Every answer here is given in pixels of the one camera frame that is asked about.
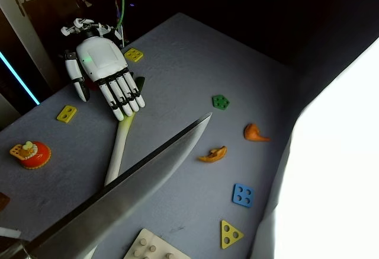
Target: yellow triangle block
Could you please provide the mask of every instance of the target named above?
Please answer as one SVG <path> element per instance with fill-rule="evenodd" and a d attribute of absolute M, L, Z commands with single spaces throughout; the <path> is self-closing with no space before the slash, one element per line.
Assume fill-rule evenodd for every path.
<path fill-rule="evenodd" d="M 243 238 L 244 234 L 228 223 L 226 220 L 221 221 L 221 248 L 226 249 L 238 240 Z"/>

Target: led light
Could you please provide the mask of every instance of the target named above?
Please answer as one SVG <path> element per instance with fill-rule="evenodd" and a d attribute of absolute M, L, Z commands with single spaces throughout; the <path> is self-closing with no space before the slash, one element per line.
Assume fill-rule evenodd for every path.
<path fill-rule="evenodd" d="M 2 54 L 2 52 L 0 52 L 0 59 L 4 62 L 4 64 L 7 66 L 7 68 L 12 72 L 14 77 L 16 77 L 17 81 L 21 84 L 21 86 L 24 87 L 25 91 L 29 94 L 29 96 L 33 99 L 33 101 L 36 102 L 37 105 L 39 105 L 40 102 L 36 99 L 36 97 L 33 95 L 33 93 L 29 90 L 28 86 L 26 86 L 24 81 L 18 76 L 17 72 L 13 69 L 13 67 L 7 61 L 7 59 Z"/>

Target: metal blade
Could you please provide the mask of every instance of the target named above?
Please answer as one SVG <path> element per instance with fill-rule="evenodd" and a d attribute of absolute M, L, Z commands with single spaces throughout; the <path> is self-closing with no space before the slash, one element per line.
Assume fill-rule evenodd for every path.
<path fill-rule="evenodd" d="M 211 113 L 189 125 L 29 243 L 33 258 L 83 258 L 179 168 L 198 142 Z"/>

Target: table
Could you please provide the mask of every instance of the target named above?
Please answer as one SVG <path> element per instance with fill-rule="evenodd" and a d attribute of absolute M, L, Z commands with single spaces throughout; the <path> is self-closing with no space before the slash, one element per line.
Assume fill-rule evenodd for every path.
<path fill-rule="evenodd" d="M 144 54 L 129 67 L 146 77 L 146 107 L 134 119 L 124 151 L 125 171 L 203 114 L 213 116 L 180 169 L 143 206 L 99 245 L 96 258 L 122 258 L 135 236 L 147 228 L 193 259 L 245 258 L 264 212 L 288 135 L 282 133 L 282 102 L 291 69 L 204 24 L 177 14 L 129 47 Z M 227 110 L 212 106 L 223 94 Z M 65 105 L 78 109 L 69 124 L 55 118 Z M 244 140 L 254 122 L 270 143 Z M 68 85 L 0 133 L 0 191 L 11 202 L 0 226 L 32 240 L 103 186 L 117 121 L 99 91 L 83 103 Z M 17 143 L 39 140 L 52 149 L 43 168 L 29 171 L 8 151 Z M 225 158 L 197 161 L 226 145 Z M 255 190 L 253 207 L 232 203 L 234 183 Z M 220 248 L 220 221 L 245 234 Z"/>

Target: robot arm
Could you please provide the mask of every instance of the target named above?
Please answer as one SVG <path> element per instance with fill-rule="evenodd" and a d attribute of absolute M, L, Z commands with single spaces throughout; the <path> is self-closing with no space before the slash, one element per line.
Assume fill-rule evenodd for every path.
<path fill-rule="evenodd" d="M 84 89 L 79 60 L 89 78 L 98 84 L 117 120 L 122 121 L 124 114 L 121 108 L 127 116 L 131 116 L 144 107 L 145 102 L 130 75 L 124 55 L 111 40 L 102 37 L 110 30 L 110 27 L 84 19 L 75 20 L 71 28 L 62 28 L 62 33 L 67 36 L 81 31 L 85 36 L 76 47 L 77 57 L 75 53 L 66 55 L 66 68 L 80 98 L 87 101 L 89 94 Z"/>

